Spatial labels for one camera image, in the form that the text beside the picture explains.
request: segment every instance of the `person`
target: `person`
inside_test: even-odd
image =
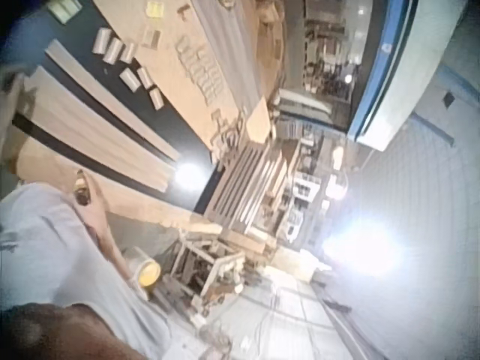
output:
[[[0,202],[3,359],[161,359],[162,313],[132,280],[93,179],[87,206],[47,184]]]

